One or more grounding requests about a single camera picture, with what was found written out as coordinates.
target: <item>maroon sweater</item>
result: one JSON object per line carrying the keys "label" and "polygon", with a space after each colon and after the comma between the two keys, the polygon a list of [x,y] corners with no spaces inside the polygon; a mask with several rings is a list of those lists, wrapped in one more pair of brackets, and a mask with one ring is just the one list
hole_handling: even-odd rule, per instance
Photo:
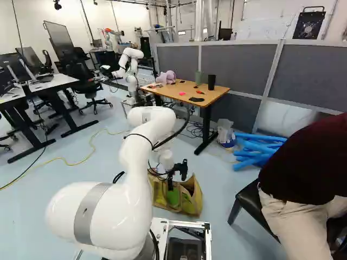
{"label": "maroon sweater", "polygon": [[329,116],[294,133],[259,173],[274,198],[321,205],[347,197],[347,113]]}

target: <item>yellow bag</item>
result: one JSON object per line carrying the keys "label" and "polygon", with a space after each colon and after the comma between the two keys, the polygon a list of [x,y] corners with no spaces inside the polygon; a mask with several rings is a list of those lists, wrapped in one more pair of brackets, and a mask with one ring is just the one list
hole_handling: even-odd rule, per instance
{"label": "yellow bag", "polygon": [[173,191],[168,191],[168,182],[165,179],[153,176],[150,172],[148,178],[152,186],[155,207],[188,215],[200,215],[202,191],[195,174],[185,182],[173,181]]}

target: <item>fan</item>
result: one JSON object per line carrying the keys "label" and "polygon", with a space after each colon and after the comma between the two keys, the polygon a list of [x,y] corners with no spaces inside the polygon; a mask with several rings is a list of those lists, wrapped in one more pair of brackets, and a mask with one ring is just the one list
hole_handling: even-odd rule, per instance
{"label": "fan", "polygon": [[[305,12],[307,8],[323,8],[322,12]],[[316,40],[325,17],[324,6],[308,6],[300,13],[293,39]]]}

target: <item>person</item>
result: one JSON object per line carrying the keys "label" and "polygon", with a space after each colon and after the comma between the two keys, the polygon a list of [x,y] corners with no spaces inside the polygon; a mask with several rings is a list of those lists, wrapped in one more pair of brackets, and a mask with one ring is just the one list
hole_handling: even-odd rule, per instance
{"label": "person", "polygon": [[289,137],[260,171],[259,196],[290,260],[333,259],[326,222],[347,214],[347,113]]}

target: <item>khaki pants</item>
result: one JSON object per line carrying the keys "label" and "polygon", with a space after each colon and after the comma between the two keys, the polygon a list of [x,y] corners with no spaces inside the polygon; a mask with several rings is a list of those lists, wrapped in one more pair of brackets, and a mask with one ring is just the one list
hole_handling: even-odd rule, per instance
{"label": "khaki pants", "polygon": [[324,205],[274,199],[259,189],[262,213],[290,260],[332,260],[326,222],[347,213],[347,198],[335,196]]}

